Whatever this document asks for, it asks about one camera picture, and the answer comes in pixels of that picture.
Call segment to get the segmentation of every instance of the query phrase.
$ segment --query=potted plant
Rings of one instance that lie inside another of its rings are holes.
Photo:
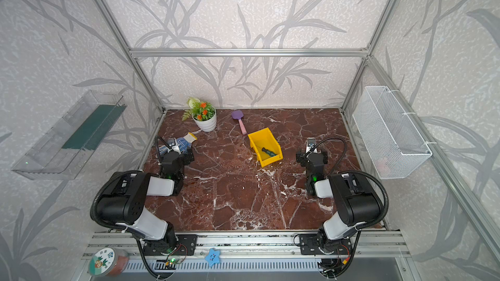
[[[190,109],[185,110],[183,121],[191,117],[204,132],[211,132],[216,128],[216,108],[211,103],[193,97],[190,97],[187,103]]]

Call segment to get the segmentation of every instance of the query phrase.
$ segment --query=metal mesh basket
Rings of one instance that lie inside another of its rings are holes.
[[[365,87],[353,118],[382,179],[404,178],[432,155],[386,86]]]

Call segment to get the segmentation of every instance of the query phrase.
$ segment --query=container lid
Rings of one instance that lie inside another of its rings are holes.
[[[118,255],[111,247],[105,247],[92,256],[89,263],[89,273],[92,276],[104,276],[108,274],[118,261]]]

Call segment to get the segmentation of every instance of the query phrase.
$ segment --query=sticker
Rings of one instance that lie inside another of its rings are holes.
[[[91,259],[89,272],[94,276],[103,274],[111,268],[115,256],[115,251],[111,247],[105,247],[98,251]]]

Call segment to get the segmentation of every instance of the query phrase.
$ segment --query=leaf pattern wallpaper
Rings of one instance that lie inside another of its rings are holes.
[[[0,279],[68,280],[98,229],[98,187],[137,164],[160,110],[92,0],[0,0],[0,42]],[[77,178],[12,172],[89,89],[122,94],[127,108]]]
[[[133,48],[363,48],[387,0],[106,0]],[[359,58],[140,59],[166,107],[339,107]]]
[[[401,0],[375,57],[500,225],[498,0]],[[378,85],[368,70],[363,86]],[[370,165],[359,132],[361,157]],[[389,221],[424,280],[500,280],[500,268],[430,162],[386,180]]]

